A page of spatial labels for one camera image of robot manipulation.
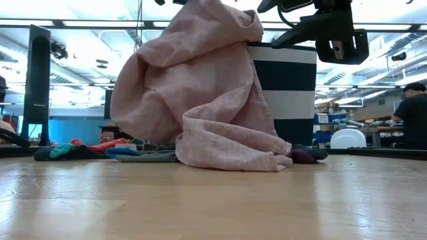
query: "fluorescent light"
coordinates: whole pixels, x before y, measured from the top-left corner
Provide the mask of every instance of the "fluorescent light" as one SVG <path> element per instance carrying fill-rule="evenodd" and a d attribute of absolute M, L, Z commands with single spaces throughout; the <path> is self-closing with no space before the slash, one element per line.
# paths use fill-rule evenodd
<path fill-rule="evenodd" d="M 342 108 L 357 108 L 357 107 L 363 107 L 362 105 L 340 105 Z"/>
<path fill-rule="evenodd" d="M 316 85 L 316 87 L 318 88 L 345 88 L 345 89 L 349 89 L 349 88 L 353 88 L 353 85 Z"/>
<path fill-rule="evenodd" d="M 25 86 L 25 83 L 9 83 L 6 82 L 7 86 Z"/>
<path fill-rule="evenodd" d="M 136 27 L 137 21 L 63 21 L 67 27 Z"/>
<path fill-rule="evenodd" d="M 408 30 L 411 24 L 355 24 L 355 29 L 365 29 L 371 31 L 380 30 Z"/>
<path fill-rule="evenodd" d="M 170 22 L 154 22 L 154 27 L 167 27 L 169 26 Z"/>
<path fill-rule="evenodd" d="M 114 87 L 114 83 L 95 83 L 94 86 L 102 87 Z"/>
<path fill-rule="evenodd" d="M 334 100 L 333 98 L 328 98 L 328 99 L 317 99 L 314 101 L 314 105 L 319 105 L 322 103 L 328 103 L 330 101 Z"/>
<path fill-rule="evenodd" d="M 407 85 L 409 83 L 415 83 L 417 81 L 422 81 L 422 80 L 425 80 L 425 79 L 427 79 L 427 73 L 421 73 L 421 74 L 418 74 L 418 75 L 405 77 L 404 79 L 395 82 L 395 84 L 397 84 L 397 85 Z"/>
<path fill-rule="evenodd" d="M 262 23 L 264 29 L 291 29 L 285 23 Z"/>
<path fill-rule="evenodd" d="M 20 93 L 20 94 L 25 94 L 25 86 L 24 85 L 10 86 L 9 90 L 14 91 L 16 93 Z"/>
<path fill-rule="evenodd" d="M 335 103 L 346 104 L 346 103 L 351 103 L 351 102 L 357 101 L 359 99 L 360 99 L 359 97 L 348 97 L 348 98 L 340 99 L 340 100 L 336 101 Z"/>
<path fill-rule="evenodd" d="M 393 89 L 400 86 L 395 85 L 375 85 L 375 86 L 369 86 L 369 85 L 358 85 L 358 88 L 364 88 L 364 89 Z"/>
<path fill-rule="evenodd" d="M 53 26 L 53 22 L 50 20 L 12 20 L 12 19 L 2 19 L 0 20 L 0 25 L 12 25 L 12 26 Z"/>
<path fill-rule="evenodd" d="M 0 105 L 24 105 L 24 103 L 0 103 Z"/>
<path fill-rule="evenodd" d="M 363 86 L 363 85 L 373 84 L 373 83 L 375 83 L 376 81 L 381 80 L 381 79 L 383 79 L 383 78 L 385 78 L 385 76 L 384 76 L 383 74 L 379 74 L 379 75 L 377 75 L 377 76 L 375 76 L 375 77 L 371 77 L 371 78 L 369 78 L 369 79 L 367 79 L 367 80 L 363 80 L 363 81 L 362 81 L 361 83 L 359 83 L 358 85 L 359 85 L 359 86 Z"/>
<path fill-rule="evenodd" d="M 369 94 L 369 95 L 367 95 L 367 96 L 365 96 L 363 98 L 365 98 L 365 99 L 371 99 L 371 98 L 376 97 L 378 95 L 381 95 L 381 94 L 383 94 L 385 92 L 387 92 L 387 90 L 383 90 L 383 91 L 379 91 L 379 92 L 376 92 L 376 93 L 372 93 L 372 94 Z"/>
<path fill-rule="evenodd" d="M 51 86 L 76 86 L 76 87 L 82 87 L 82 86 L 89 86 L 88 83 L 51 83 Z"/>

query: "black speaker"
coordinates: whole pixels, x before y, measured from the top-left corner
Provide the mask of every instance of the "black speaker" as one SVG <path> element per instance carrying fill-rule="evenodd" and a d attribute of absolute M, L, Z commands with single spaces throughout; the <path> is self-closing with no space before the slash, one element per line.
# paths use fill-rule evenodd
<path fill-rule="evenodd" d="M 109 113 L 111 94 L 113 94 L 113 90 L 105 90 L 104 119 L 111 119 L 111 115 Z"/>
<path fill-rule="evenodd" d="M 49 141 L 49 88 L 51 68 L 51 32 L 43 27 L 29 28 L 27 80 L 21 136 L 28 140 L 29 124 L 41 124 L 40 146 Z"/>
<path fill-rule="evenodd" d="M 5 102 L 6 89 L 6 79 L 0 76 L 0 114 L 3 114 L 4 105 L 2 105 L 1 103 Z"/>

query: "laundry basket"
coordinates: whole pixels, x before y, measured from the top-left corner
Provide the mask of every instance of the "laundry basket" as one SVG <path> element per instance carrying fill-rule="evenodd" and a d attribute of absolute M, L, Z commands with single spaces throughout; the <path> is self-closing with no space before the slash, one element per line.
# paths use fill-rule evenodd
<path fill-rule="evenodd" d="M 316 49 L 293 46 L 272 49 L 269 43 L 250 43 L 248 51 L 282 139 L 311 146 L 316 88 Z"/>

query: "desk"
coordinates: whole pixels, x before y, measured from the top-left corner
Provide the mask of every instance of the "desk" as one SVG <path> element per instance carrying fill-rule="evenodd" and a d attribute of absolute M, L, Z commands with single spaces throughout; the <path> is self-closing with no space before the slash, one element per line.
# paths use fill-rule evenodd
<path fill-rule="evenodd" d="M 241 173 L 16 158 L 0 173 L 2 239 L 427 239 L 427 161 L 333 155 Z"/>
<path fill-rule="evenodd" d="M 403 132 L 403 127 L 362 127 L 361 132 L 371 134 L 373 147 L 381 148 L 380 133 Z"/>

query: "blue wall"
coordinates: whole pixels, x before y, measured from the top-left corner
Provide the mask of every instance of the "blue wall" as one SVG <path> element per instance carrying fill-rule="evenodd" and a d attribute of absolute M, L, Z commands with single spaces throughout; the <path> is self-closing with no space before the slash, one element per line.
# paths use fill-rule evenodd
<path fill-rule="evenodd" d="M 111 120 L 100 117 L 54 117 L 49 120 L 49 138 L 56 143 L 69 143 L 73 139 L 80 139 L 84 144 L 100 144 L 99 126 L 108 123 L 111 123 Z"/>

